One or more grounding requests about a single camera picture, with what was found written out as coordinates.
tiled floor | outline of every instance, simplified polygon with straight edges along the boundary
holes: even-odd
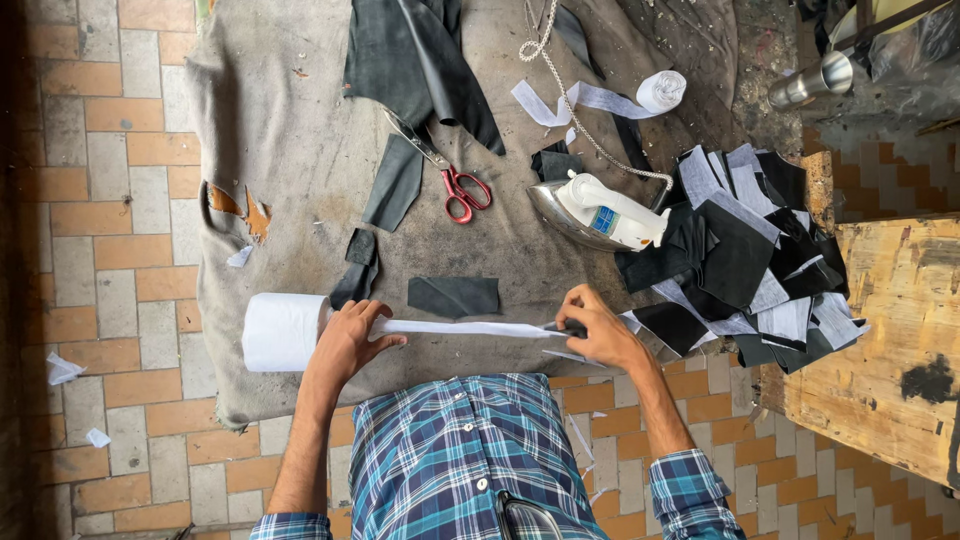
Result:
[[[960,164],[956,134],[914,137],[859,126],[840,144],[804,129],[804,152],[833,153],[833,199],[837,221],[908,217],[960,210]]]
[[[189,133],[181,65],[195,39],[192,0],[31,7],[36,102],[17,111],[16,176],[32,273],[22,360],[33,471],[43,486],[38,536],[163,537],[192,521],[198,539],[246,538],[270,499],[290,418],[239,435],[215,421],[194,299],[200,148]],[[48,386],[50,352],[86,372]],[[782,417],[749,424],[749,373],[726,356],[666,372],[694,439],[735,490],[730,503],[749,536],[957,538],[960,509],[936,485]],[[591,494],[606,490],[594,504],[604,530],[615,540],[656,536],[649,445],[629,381],[552,384],[596,458],[585,482]],[[338,538],[349,535],[348,413],[338,411],[330,436]],[[113,442],[91,447],[91,428]],[[586,470],[591,461],[572,430],[570,438]]]

man's right hand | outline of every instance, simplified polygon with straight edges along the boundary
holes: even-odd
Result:
[[[564,305],[557,312],[558,329],[566,328],[566,319],[576,319],[587,327],[587,339],[566,340],[570,350],[587,358],[630,372],[639,361],[650,357],[636,335],[627,330],[588,284],[577,285],[566,293]]]

blue plaid shirt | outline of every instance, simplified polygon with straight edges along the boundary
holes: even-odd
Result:
[[[429,382],[362,403],[353,422],[353,538],[498,539],[503,490],[548,511],[564,538],[608,538],[543,375]],[[664,538],[745,538],[700,450],[658,459],[650,482]],[[305,513],[264,516],[251,535],[329,538],[329,520]]]

metal cup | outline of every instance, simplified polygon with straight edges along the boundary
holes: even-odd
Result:
[[[813,98],[842,94],[853,82],[850,59],[837,51],[828,52],[817,63],[773,83],[767,90],[767,103],[779,111],[795,109]]]

scissors blade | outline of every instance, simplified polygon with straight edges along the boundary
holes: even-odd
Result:
[[[403,118],[400,118],[394,114],[392,110],[384,109],[383,113],[387,116],[387,120],[390,121],[391,125],[394,126],[394,129],[403,135],[403,138],[407,139],[410,144],[414,146],[414,148],[420,150],[420,153],[426,156],[426,158],[437,168],[450,168],[450,163],[447,162],[447,160],[439,153],[434,152],[429,146],[427,146],[426,143],[424,143],[423,140],[417,136],[413,128],[410,127],[410,124],[407,124]]]

